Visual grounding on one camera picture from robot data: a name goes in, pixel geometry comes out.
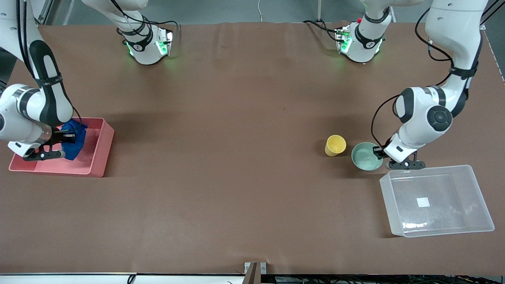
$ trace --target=plastic box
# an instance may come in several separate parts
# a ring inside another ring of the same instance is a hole
[[[390,171],[380,185],[395,235],[414,238],[494,230],[469,165]]]
[[[114,130],[103,118],[83,117],[82,123],[88,126],[86,139],[84,147],[74,161],[62,158],[26,162],[22,157],[14,155],[9,170],[44,175],[103,177]],[[60,149],[60,144],[53,146],[53,150]]]

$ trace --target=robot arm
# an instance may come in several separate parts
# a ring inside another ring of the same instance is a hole
[[[0,97],[0,139],[10,141],[9,148],[26,158],[41,145],[67,140],[54,132],[72,118],[73,107],[55,57],[31,16],[30,1],[1,1],[0,12],[0,47],[25,62],[39,87],[14,84]]]
[[[361,22],[337,31],[339,53],[346,55],[355,62],[370,61],[379,52],[384,32],[391,23],[390,7],[413,6],[424,0],[360,0],[365,6],[365,14]]]
[[[138,10],[148,0],[82,0],[89,7],[109,18],[125,39],[130,54],[140,64],[150,65],[169,55],[173,34],[149,24]]]
[[[413,168],[415,161],[408,157],[444,135],[465,106],[468,88],[478,67],[482,47],[479,23],[486,3],[487,0],[433,1],[426,33],[452,52],[453,66],[442,87],[407,88],[396,99],[395,115],[403,125],[383,150],[376,151],[378,157],[390,157],[394,161],[390,162],[391,168]]]

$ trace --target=red plastic container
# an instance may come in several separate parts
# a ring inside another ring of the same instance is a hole
[[[22,157],[14,155],[9,170],[43,175],[103,177],[114,129],[103,118],[83,117],[82,123],[88,126],[86,139],[84,147],[74,161],[54,159],[26,162]],[[60,149],[60,144],[53,146],[53,150]]]

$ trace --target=cup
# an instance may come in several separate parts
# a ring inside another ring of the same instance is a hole
[[[344,152],[346,146],[347,143],[345,143],[345,139],[342,136],[332,135],[326,140],[324,152],[330,157],[335,157]]]
[[[351,153],[354,165],[364,171],[373,171],[380,168],[384,159],[379,159],[374,155],[373,147],[375,146],[377,145],[370,142],[362,142],[356,145]]]

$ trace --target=yellow cup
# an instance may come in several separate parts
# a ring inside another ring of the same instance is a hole
[[[335,157],[344,152],[346,146],[347,143],[345,143],[345,139],[342,136],[332,135],[326,140],[324,152],[330,157]]]

